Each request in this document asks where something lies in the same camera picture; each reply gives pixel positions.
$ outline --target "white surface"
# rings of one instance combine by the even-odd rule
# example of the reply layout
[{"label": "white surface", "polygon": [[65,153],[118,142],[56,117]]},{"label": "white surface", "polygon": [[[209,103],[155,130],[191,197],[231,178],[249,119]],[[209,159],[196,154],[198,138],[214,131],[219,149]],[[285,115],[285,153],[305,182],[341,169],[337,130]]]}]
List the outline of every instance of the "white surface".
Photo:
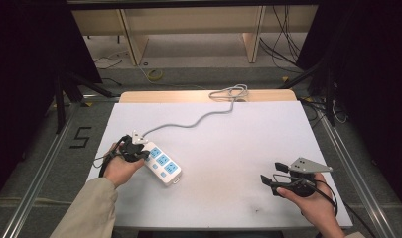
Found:
[{"label": "white surface", "polygon": [[[116,104],[96,157],[125,134],[166,123],[189,125],[229,103]],[[240,102],[230,114],[212,115],[196,128],[163,128],[146,139],[157,144],[184,171],[164,186],[140,169],[119,187],[116,225],[149,229],[283,229],[311,224],[290,201],[273,196],[260,175],[277,173],[298,157],[326,164],[299,102]],[[92,167],[88,179],[97,177]],[[330,174],[328,184],[341,201]],[[342,203],[337,219],[352,226]]]}]

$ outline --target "wrist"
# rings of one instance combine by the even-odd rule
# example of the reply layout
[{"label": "wrist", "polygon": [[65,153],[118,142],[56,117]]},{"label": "wrist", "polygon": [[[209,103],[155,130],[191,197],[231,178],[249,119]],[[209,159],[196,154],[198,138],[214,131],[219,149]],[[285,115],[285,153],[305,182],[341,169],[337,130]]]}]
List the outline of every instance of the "wrist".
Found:
[{"label": "wrist", "polygon": [[345,234],[342,229],[340,229],[339,224],[336,219],[329,219],[321,224],[316,225],[316,228],[321,232],[325,238],[343,238]]}]

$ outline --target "gray carpet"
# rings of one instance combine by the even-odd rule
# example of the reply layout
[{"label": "gray carpet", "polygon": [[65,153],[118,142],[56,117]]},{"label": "gray carpet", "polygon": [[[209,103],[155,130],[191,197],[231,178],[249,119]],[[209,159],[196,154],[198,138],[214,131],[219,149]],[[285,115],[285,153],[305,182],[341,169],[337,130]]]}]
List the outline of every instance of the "gray carpet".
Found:
[{"label": "gray carpet", "polygon": [[[277,88],[282,85],[282,76],[288,75],[293,78],[295,75],[276,68],[167,68],[163,70],[163,73],[164,77],[158,82],[178,85],[195,84],[211,90],[223,89],[237,83],[247,84],[250,89]],[[196,87],[153,85],[144,78],[138,68],[101,70],[100,74],[103,78],[111,78],[122,83],[121,86],[118,86],[115,82],[104,79],[102,86],[115,93],[128,90],[198,89]],[[298,96],[304,96],[307,93],[306,88],[307,83],[304,82],[296,85],[294,91]],[[81,89],[84,94],[93,93],[85,87]],[[113,105],[114,102],[111,101],[95,101],[89,107],[82,106],[79,108],[52,169],[38,195],[38,199],[21,230],[20,237],[48,237],[62,219],[70,203],[86,181],[92,159],[97,152]],[[311,110],[310,107],[305,107],[305,112],[309,118],[313,118],[315,115],[315,111]],[[327,164],[335,169],[333,178],[340,195],[364,219],[373,232],[376,232],[322,122],[318,121],[318,119],[311,121],[311,125],[316,124],[313,131],[318,144],[327,160]],[[19,199],[27,191],[28,185],[31,183],[49,145],[55,137],[56,120],[56,108],[51,107],[40,130],[35,135],[32,146],[27,151],[27,159],[18,164],[17,169],[12,173],[0,193],[0,237],[15,211]],[[79,133],[80,136],[89,137],[89,140],[84,148],[74,149],[73,146],[83,145],[83,141],[74,139],[79,128],[90,128],[81,129]],[[371,158],[353,124],[350,122],[336,123],[336,128],[360,171],[368,179],[368,186],[383,207],[391,225],[398,236],[402,237],[402,205],[400,201],[390,189],[377,166],[371,162]],[[360,222],[355,218],[353,220],[353,228],[345,231],[345,233],[360,231],[366,237],[370,237]],[[123,228],[118,229],[118,231],[123,237],[136,237],[137,234],[135,230]],[[283,231],[284,236],[287,238],[314,237],[316,233],[314,229]]]}]

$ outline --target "gray cable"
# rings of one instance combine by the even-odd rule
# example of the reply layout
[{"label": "gray cable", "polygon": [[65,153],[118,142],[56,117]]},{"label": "gray cable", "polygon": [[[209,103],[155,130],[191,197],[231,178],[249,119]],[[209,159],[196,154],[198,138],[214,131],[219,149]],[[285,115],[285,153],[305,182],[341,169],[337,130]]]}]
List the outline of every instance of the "gray cable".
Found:
[{"label": "gray cable", "polygon": [[[236,95],[232,95],[232,91],[233,91],[233,90],[237,90],[237,89],[240,90],[240,92],[239,92],[238,94],[236,94]],[[228,96],[214,96],[214,95],[217,94],[217,93],[225,92],[225,91],[228,92]],[[231,113],[231,112],[232,112],[232,109],[234,108],[234,102],[235,102],[235,100],[236,100],[237,98],[244,97],[244,96],[247,96],[247,95],[248,95],[247,86],[244,85],[244,84],[237,84],[237,85],[235,85],[235,86],[228,87],[228,88],[225,88],[225,89],[220,90],[220,91],[212,92],[212,93],[209,94],[209,98],[231,98],[232,100],[231,100],[230,108],[229,108],[228,110],[226,110],[226,111],[212,111],[212,112],[208,112],[208,113],[204,114],[200,119],[198,119],[197,122],[195,122],[195,123],[192,124],[192,125],[179,125],[179,124],[172,124],[172,123],[164,124],[164,125],[162,125],[162,126],[156,127],[156,128],[154,128],[154,129],[151,129],[151,130],[145,132],[145,133],[142,135],[142,138],[145,138],[145,136],[148,135],[148,134],[151,133],[151,132],[160,130],[160,129],[165,128],[165,127],[194,128],[194,127],[196,127],[196,126],[200,123],[201,120],[203,120],[203,119],[204,119],[205,117],[207,117],[207,116],[210,116],[210,115],[213,115],[213,114],[228,114],[228,113]]]}]

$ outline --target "blue outlet socket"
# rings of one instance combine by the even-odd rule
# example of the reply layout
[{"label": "blue outlet socket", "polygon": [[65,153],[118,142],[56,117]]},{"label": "blue outlet socket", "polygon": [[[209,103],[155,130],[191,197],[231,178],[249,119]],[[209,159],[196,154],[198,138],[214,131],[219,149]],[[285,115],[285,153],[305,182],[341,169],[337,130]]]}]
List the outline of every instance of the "blue outlet socket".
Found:
[{"label": "blue outlet socket", "polygon": [[165,156],[162,155],[161,157],[159,157],[156,161],[158,162],[158,164],[160,164],[161,166],[163,166],[167,161],[169,161],[170,159]]},{"label": "blue outlet socket", "polygon": [[172,174],[176,169],[177,169],[177,165],[174,164],[173,162],[169,162],[169,164],[166,165],[166,171],[167,171],[169,174]]},{"label": "blue outlet socket", "polygon": [[158,155],[160,155],[160,154],[161,154],[161,151],[157,147],[151,150],[151,156],[154,158],[158,157]]}]

